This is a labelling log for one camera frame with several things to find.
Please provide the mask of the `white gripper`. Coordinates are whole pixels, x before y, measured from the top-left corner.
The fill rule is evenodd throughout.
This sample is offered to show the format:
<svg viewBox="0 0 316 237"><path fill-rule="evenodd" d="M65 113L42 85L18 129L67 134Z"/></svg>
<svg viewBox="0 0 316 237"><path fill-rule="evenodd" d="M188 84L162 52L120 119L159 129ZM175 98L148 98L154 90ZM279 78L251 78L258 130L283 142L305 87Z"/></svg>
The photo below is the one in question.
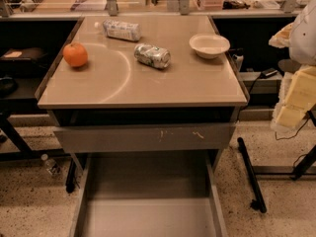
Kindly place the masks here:
<svg viewBox="0 0 316 237"><path fill-rule="evenodd" d="M289 47L292 23L273 35L269 45L277 48ZM286 94L285 105L277 104L275 122L286 128L296 128L304 119L306 112L316 105L316 66L301 66L291 77Z"/></svg>

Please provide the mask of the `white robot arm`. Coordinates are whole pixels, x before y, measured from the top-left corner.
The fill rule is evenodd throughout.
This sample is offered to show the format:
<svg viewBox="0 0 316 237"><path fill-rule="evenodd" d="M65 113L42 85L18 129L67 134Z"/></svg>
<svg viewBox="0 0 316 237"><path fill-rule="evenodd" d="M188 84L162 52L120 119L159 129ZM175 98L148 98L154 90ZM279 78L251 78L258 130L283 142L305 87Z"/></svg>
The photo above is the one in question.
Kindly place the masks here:
<svg viewBox="0 0 316 237"><path fill-rule="evenodd" d="M273 112L272 129L287 132L299 127L316 105L316 0L311 0L293 23L272 36L269 45L287 47L290 59L300 64L293 75L284 74Z"/></svg>

